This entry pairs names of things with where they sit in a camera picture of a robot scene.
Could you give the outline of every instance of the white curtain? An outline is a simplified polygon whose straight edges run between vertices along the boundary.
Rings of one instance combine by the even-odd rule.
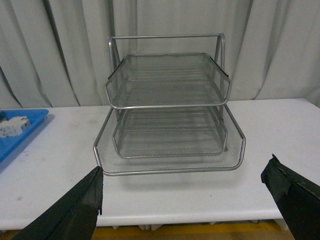
[[[224,33],[231,100],[320,107],[319,0],[0,0],[0,108],[108,104],[108,37]],[[119,40],[130,52],[207,52],[216,40]]]

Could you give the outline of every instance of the yellow floor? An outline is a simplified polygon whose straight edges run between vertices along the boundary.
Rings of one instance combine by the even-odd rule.
[[[9,240],[19,231],[7,231],[0,240]],[[274,222],[215,225],[165,225],[155,231],[137,226],[98,227],[92,240],[294,240],[290,231]]]

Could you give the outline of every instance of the white table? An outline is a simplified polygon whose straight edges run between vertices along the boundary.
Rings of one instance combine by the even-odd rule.
[[[260,174],[271,154],[320,185],[320,109],[304,99],[228,103],[247,143],[228,172],[104,176],[98,226],[281,219]],[[108,106],[51,108],[0,163],[0,230],[22,229],[97,164],[93,144]]]

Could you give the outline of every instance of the wire mesh tray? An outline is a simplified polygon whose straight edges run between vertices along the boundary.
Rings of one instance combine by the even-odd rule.
[[[115,109],[219,106],[228,75],[205,53],[128,55],[105,85]]]
[[[219,155],[228,131],[212,107],[123,110],[112,140],[122,158]]]
[[[109,176],[234,170],[242,163],[246,139],[228,106],[223,108],[223,122],[228,136],[221,154],[142,158],[118,155],[113,143],[117,116],[116,111],[111,109],[93,146],[97,163]]]

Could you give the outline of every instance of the blue tray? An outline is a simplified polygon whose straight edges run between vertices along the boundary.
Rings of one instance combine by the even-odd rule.
[[[30,126],[19,136],[10,136],[0,138],[0,163],[15,150],[39,125],[46,119],[49,111],[47,109],[19,109],[19,110],[2,110],[6,119],[13,117],[27,116]]]

